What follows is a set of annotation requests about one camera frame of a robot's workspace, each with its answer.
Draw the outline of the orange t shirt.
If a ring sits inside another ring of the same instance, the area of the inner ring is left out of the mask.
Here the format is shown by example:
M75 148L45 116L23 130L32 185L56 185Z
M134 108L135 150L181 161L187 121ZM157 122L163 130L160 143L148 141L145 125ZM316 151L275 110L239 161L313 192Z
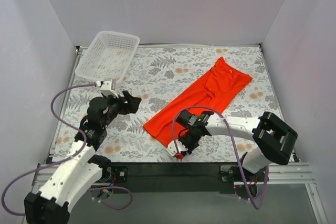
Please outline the orange t shirt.
M206 106L222 113L236 95L252 81L252 77L230 65L220 57L216 63L183 91L177 98L144 124L144 129L167 147L173 135L184 129L172 123L176 113L188 106Z

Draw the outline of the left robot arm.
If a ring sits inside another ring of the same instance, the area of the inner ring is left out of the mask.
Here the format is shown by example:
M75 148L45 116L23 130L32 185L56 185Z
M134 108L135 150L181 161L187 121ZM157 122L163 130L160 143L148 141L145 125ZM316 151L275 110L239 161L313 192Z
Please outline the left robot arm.
M111 178L110 160L96 152L107 136L107 126L118 115L135 114L140 102L141 98L127 91L122 95L107 91L90 100L66 161L36 193L25 197L27 223L67 223L75 204L92 184Z

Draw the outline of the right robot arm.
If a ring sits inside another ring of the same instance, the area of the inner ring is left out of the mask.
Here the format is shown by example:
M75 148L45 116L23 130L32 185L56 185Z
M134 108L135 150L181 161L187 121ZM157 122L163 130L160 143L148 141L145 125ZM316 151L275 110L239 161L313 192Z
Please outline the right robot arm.
M255 142L257 148L245 154L237 168L238 176L246 181L271 163L287 165L298 138L297 132L272 112L256 118L224 118L213 111L196 115L183 110L174 121L182 130L166 150L178 158L190 155L204 136L233 136Z

